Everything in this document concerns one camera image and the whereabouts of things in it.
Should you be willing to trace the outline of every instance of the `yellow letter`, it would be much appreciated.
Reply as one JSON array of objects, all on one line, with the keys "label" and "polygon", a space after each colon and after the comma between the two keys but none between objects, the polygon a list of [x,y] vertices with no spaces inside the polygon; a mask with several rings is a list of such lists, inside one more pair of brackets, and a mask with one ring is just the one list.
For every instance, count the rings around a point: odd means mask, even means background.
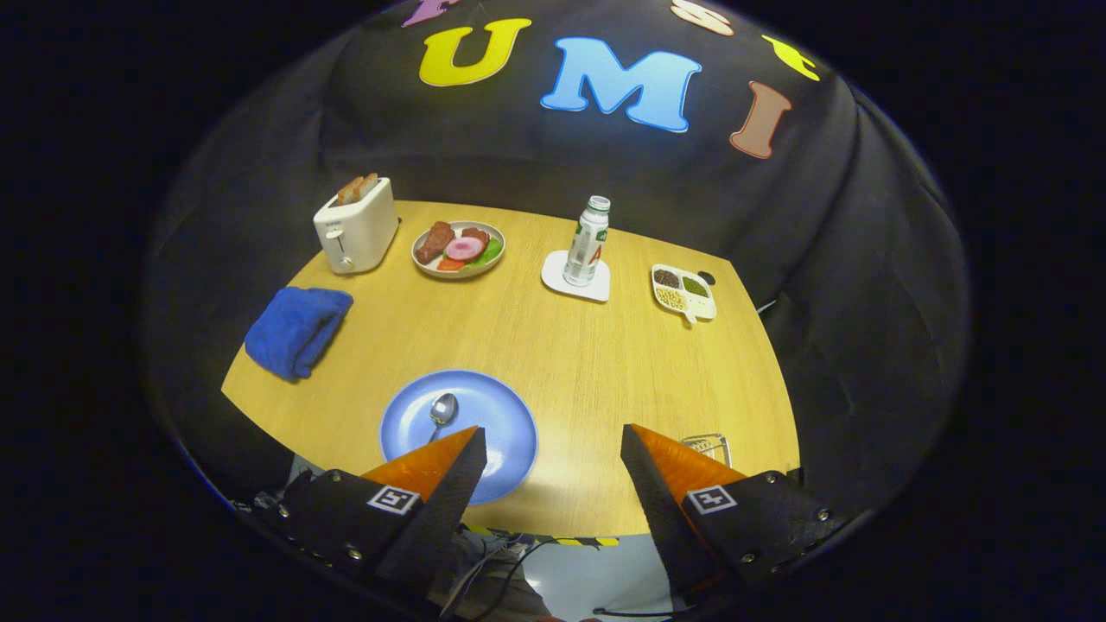
[{"label": "yellow letter", "polygon": [[489,23],[484,30],[491,32],[491,40],[488,41],[483,58],[473,65],[460,68],[453,66],[453,55],[457,54],[457,45],[461,39],[472,32],[472,29],[462,27],[431,34],[424,41],[426,54],[422,56],[418,76],[431,86],[472,84],[490,77],[503,69],[507,60],[511,58],[511,49],[514,48],[514,39],[519,31],[531,23],[533,22],[528,19],[499,20]]},{"label": "yellow letter", "polygon": [[761,37],[763,37],[769,43],[772,44],[772,51],[775,52],[775,55],[779,56],[781,61],[786,63],[787,66],[805,75],[806,77],[810,77],[815,82],[822,80],[821,77],[817,76],[816,73],[803,66],[803,63],[806,63],[811,66],[815,66],[815,64],[804,59],[803,55],[799,52],[799,50],[795,50],[791,45],[787,45],[782,41],[776,41],[775,39],[772,39],[771,37],[768,37],[765,34],[761,34]]},{"label": "yellow letter", "polygon": [[733,29],[727,25],[730,23],[730,20],[695,2],[672,0],[672,12],[681,19],[699,24],[711,32],[717,32],[723,37],[733,37]]}]

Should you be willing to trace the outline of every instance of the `blue letter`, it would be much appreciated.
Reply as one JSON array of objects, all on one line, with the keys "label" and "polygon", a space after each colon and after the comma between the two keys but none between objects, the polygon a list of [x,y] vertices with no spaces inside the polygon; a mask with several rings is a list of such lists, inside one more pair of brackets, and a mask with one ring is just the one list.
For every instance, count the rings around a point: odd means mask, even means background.
[{"label": "blue letter", "polygon": [[671,52],[651,52],[623,69],[605,41],[566,37],[559,39],[556,46],[564,50],[564,62],[553,92],[541,100],[543,106],[571,112],[586,108],[587,100],[581,96],[586,79],[603,114],[615,112],[640,89],[641,95],[626,108],[626,116],[669,132],[687,132],[684,94],[691,74],[702,70],[699,63]]}]

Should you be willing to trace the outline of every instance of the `blue cloth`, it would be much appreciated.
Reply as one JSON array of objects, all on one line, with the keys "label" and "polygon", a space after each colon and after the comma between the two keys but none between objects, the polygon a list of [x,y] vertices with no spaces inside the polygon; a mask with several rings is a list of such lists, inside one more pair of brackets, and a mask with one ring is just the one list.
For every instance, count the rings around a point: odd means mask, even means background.
[{"label": "blue cloth", "polygon": [[286,381],[309,377],[352,304],[344,291],[284,288],[246,333],[246,353]]}]

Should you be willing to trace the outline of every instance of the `lentils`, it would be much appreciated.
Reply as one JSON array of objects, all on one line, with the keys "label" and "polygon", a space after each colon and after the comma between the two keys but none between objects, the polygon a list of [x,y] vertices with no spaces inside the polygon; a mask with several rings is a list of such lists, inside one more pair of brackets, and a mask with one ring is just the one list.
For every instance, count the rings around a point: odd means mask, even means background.
[{"label": "lentils", "polygon": [[668,270],[657,270],[653,273],[653,280],[674,289],[679,289],[680,287],[680,280],[676,278],[676,274],[672,274]]},{"label": "lentils", "polygon": [[678,291],[657,288],[657,298],[672,309],[684,309],[684,297]]},{"label": "lentils", "polygon": [[684,277],[684,289],[688,290],[689,292],[696,296],[703,296],[703,297],[707,296],[707,290],[703,289],[703,287],[700,286],[698,281],[689,277]]}]

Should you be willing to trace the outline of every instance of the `bottle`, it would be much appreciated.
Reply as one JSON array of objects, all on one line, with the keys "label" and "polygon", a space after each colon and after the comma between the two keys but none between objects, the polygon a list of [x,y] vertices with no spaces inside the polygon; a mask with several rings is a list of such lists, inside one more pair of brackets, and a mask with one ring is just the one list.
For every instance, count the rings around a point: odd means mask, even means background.
[{"label": "bottle", "polygon": [[564,280],[568,284],[584,287],[595,278],[595,268],[607,241],[609,211],[609,199],[599,196],[587,199],[587,209],[580,215],[576,235],[572,238],[568,262],[564,265]]}]

